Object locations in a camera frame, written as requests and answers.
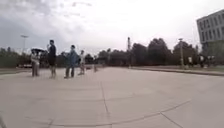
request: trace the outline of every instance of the person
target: person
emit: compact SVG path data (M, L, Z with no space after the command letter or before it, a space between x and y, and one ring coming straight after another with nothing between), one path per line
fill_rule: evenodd
M80 54L80 73L79 75L84 75L85 74L85 56L84 56L84 51L81 51Z
M39 76L39 56L34 50L31 50L32 76Z
M65 79L69 78L69 70L71 68L71 77L74 77L75 74L75 65L77 63L77 59L78 59L78 55L75 51L75 46L72 45L71 46L71 50L69 52L69 54L67 55L67 67L65 70Z
M189 63L189 66L190 67L193 67L193 60L192 60L192 57L188 57L188 63Z
M35 55L35 51L31 50L31 65L32 65L32 76L36 76L36 55Z
M200 55L200 66L201 68L204 68L204 56Z
M48 54L48 63L50 65L51 70L51 78L56 77L56 47L54 45L54 40L50 40L50 47L48 48L49 54Z
M93 60L93 69L94 69L94 72L97 72L97 57L94 56L94 60Z

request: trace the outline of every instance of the pants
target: pants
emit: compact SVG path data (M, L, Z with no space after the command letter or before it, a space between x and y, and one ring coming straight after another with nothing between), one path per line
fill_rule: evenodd
M34 62L32 62L32 76L38 76L38 67Z
M71 71L71 77L74 77L74 73L75 73L75 67L74 66L67 66L66 67L65 76L66 77L69 77L70 68L72 69L72 71Z

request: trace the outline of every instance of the man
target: man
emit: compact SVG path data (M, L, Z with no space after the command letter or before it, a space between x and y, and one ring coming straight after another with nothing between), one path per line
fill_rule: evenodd
M71 50L69 52L69 54L67 55L67 67L66 67L66 71L65 71L65 79L69 78L69 70L71 68L71 77L74 77L74 70L75 70L75 65L77 63L77 59L78 59L78 55L75 51L75 46L72 45L71 46Z
M85 56L84 56L84 51L81 51L80 54L80 73L79 75L84 75L85 74Z
M94 56L93 68L94 68L94 72L97 72L97 57L96 56Z
M188 63L190 67L194 66L192 57L188 57Z
M50 47L48 48L49 54L48 54L48 63L50 65L51 70L51 78L56 77L56 47L54 45L54 40L50 40Z
M37 76L37 56L34 50L31 50L32 76Z

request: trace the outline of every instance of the light pole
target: light pole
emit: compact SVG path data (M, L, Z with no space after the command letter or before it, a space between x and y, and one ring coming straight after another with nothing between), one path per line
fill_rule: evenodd
M180 63L181 63L181 68L184 68L184 53L183 53L183 39L180 38Z
M24 51L25 51L25 46L26 46L26 38L28 38L29 36L21 35L21 37L23 38L23 50L22 50L22 53L24 53Z

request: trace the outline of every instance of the white building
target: white building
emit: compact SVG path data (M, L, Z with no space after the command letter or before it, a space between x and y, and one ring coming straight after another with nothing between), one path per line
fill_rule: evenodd
M198 19L197 25L202 45L224 40L224 10Z

